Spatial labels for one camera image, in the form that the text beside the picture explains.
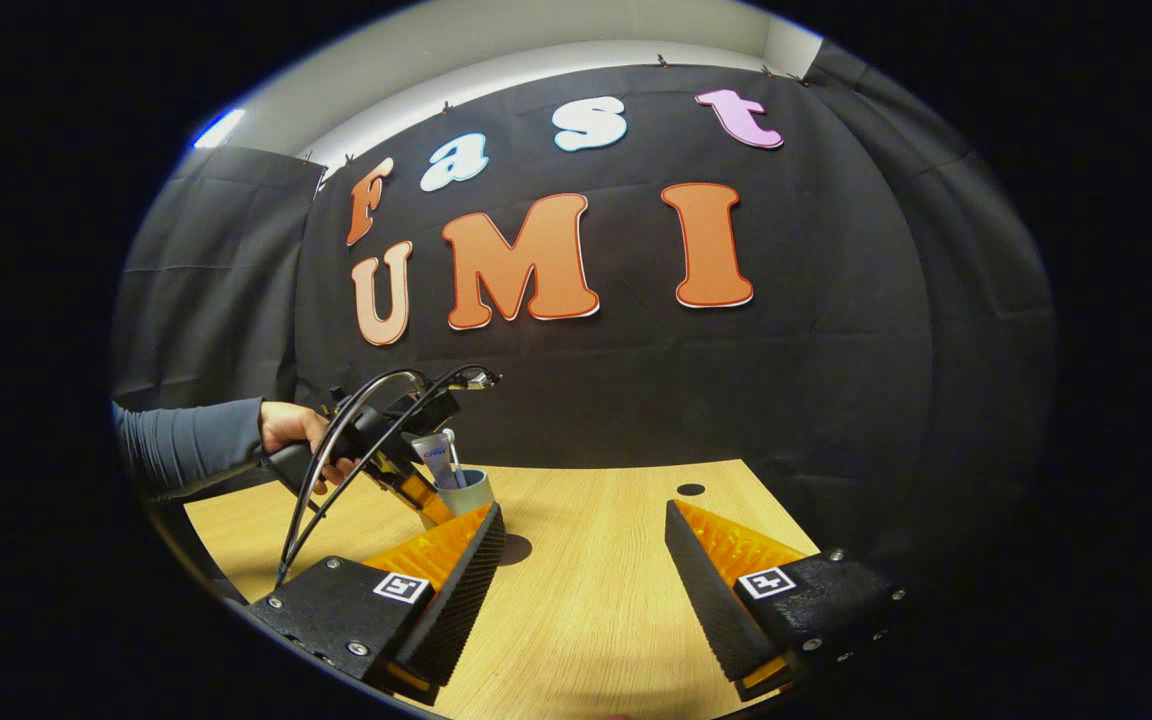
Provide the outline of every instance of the white letter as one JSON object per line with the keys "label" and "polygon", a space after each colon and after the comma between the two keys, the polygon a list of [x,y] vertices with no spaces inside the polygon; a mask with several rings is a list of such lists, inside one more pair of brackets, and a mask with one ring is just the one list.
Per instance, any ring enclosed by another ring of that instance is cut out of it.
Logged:
{"label": "white letter", "polygon": [[429,160],[434,165],[420,179],[420,190],[433,192],[452,181],[467,181],[488,167],[483,150],[488,143],[483,132],[469,132],[434,151]]}
{"label": "white letter", "polygon": [[554,109],[554,127],[563,128],[562,132],[554,136],[554,143],[562,150],[575,152],[621,141],[628,127],[626,119],[620,115],[623,111],[626,105],[616,97],[573,100],[562,108]]}

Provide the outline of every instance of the letter m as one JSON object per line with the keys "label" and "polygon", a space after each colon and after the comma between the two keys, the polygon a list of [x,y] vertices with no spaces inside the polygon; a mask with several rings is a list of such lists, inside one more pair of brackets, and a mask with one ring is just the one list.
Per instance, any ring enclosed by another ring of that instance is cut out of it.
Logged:
{"label": "letter m", "polygon": [[541,197],[526,211],[513,247],[492,218],[462,215],[444,227],[452,243],[456,306],[447,323],[468,331],[492,323],[479,283],[486,288],[506,320],[518,316],[526,280],[536,273],[536,293],[526,311],[539,320],[582,318],[598,311],[598,295],[585,285],[579,253],[579,218],[589,206],[584,195]]}

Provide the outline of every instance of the toothbrush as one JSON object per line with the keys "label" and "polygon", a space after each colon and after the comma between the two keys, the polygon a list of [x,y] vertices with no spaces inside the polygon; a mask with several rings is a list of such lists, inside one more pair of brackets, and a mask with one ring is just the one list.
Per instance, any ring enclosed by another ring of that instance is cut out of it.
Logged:
{"label": "toothbrush", "polygon": [[447,435],[447,446],[452,448],[452,463],[453,469],[456,470],[456,484],[463,488],[465,486],[465,473],[461,470],[461,458],[456,456],[456,433],[453,433],[452,429],[444,429],[444,435]]}

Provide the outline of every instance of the person's hand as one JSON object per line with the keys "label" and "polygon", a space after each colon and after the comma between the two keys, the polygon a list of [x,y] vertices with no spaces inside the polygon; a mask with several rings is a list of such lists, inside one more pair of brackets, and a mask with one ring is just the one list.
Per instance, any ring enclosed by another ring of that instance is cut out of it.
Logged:
{"label": "person's hand", "polygon": [[[260,439],[270,455],[302,439],[310,442],[310,452],[317,452],[326,429],[328,419],[308,407],[271,400],[260,403]],[[353,465],[353,460],[342,457],[335,461],[335,465],[324,465],[323,477],[338,486],[344,482]],[[328,492],[328,486],[323,480],[314,480],[314,495],[323,495],[325,492]]]}

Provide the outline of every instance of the pink letter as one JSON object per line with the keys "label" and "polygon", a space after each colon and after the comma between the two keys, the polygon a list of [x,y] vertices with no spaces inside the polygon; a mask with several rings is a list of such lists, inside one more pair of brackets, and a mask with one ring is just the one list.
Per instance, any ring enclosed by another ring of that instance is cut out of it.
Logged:
{"label": "pink letter", "polygon": [[717,90],[698,94],[696,101],[700,105],[713,106],[714,113],[718,114],[718,122],[723,124],[727,135],[744,142],[745,145],[772,150],[780,147],[781,143],[785,142],[781,138],[781,132],[776,132],[774,129],[763,129],[755,122],[755,118],[750,113],[763,114],[763,106],[753,100],[741,99],[741,96],[736,94],[735,91]]}

